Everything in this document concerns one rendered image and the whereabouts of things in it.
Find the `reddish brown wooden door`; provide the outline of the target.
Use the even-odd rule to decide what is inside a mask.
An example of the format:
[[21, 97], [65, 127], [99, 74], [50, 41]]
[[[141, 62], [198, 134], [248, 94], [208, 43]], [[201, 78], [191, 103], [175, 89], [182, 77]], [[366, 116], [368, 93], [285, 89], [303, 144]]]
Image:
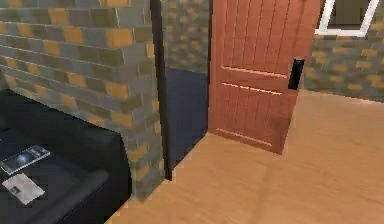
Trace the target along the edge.
[[212, 0], [208, 130], [280, 154], [298, 89], [293, 61], [306, 59], [321, 0]]

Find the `black sofa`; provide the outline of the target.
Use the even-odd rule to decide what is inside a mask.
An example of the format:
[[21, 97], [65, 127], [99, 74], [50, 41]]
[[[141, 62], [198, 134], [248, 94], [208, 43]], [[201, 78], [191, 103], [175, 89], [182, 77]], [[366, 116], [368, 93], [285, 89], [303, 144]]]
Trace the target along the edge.
[[0, 224], [105, 224], [129, 199], [122, 137], [11, 90], [0, 90], [0, 163], [32, 146], [50, 155], [23, 168], [44, 194], [23, 204], [2, 183]]

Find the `dark flat remote control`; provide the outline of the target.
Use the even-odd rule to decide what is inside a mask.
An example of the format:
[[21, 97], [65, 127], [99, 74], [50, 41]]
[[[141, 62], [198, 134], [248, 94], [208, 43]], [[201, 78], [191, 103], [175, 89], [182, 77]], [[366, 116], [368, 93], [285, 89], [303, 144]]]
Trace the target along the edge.
[[34, 145], [0, 161], [0, 168], [8, 175], [12, 175], [17, 171], [48, 157], [50, 154], [51, 152], [47, 149]]

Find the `white framed window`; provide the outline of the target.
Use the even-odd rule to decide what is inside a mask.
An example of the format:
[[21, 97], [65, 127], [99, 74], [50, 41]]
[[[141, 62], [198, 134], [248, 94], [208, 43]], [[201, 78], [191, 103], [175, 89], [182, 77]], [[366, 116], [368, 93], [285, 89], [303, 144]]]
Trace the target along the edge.
[[321, 0], [317, 35], [364, 37], [381, 0]]

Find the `grey flat card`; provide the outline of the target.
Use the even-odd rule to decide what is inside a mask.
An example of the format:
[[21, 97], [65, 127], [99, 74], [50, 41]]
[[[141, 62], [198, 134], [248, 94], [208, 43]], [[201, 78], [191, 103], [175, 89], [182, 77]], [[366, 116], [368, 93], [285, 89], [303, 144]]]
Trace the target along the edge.
[[24, 173], [8, 178], [2, 182], [2, 186], [24, 205], [28, 205], [45, 193], [41, 187]]

